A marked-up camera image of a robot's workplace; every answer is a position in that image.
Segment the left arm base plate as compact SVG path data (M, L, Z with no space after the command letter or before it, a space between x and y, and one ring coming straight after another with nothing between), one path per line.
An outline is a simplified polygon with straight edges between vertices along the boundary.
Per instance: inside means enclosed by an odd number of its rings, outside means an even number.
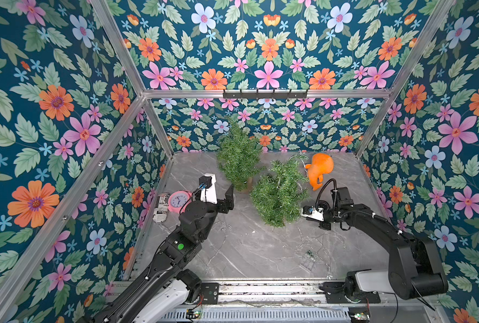
M197 285L194 295L192 296L193 305L215 305L218 304L220 292L219 283L201 283Z

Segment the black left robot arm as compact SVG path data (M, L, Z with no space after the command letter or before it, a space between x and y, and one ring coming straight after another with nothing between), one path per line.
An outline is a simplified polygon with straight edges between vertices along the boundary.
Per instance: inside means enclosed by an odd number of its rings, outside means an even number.
M200 252L220 213L234 208L233 189L216 198L209 176L183 206L180 224L160 244L151 263L114 301L79 322L156 322L185 302L202 301L201 279L186 268Z

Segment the clear battery box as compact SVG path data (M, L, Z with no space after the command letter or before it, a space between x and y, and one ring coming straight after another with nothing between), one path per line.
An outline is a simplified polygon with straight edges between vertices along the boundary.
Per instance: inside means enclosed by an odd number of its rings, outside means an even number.
M155 223L163 223L166 221L169 214L169 197L169 193L162 193L157 197L153 213L153 221Z

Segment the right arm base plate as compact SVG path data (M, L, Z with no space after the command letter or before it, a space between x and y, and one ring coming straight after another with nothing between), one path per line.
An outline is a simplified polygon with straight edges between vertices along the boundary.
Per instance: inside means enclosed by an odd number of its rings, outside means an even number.
M380 304L376 292L354 292L345 282L327 281L319 286L329 304Z

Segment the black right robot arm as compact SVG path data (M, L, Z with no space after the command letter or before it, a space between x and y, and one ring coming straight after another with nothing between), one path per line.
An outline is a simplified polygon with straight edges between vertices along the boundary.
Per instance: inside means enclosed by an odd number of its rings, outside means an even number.
M347 224L377 242L389 256L386 270L365 269L347 274L343 293L358 299L363 293L393 293L402 300L447 293L448 281L436 243L427 236L398 230L387 219L351 199L348 188L331 190L332 203L316 199L315 210L322 214L320 226Z

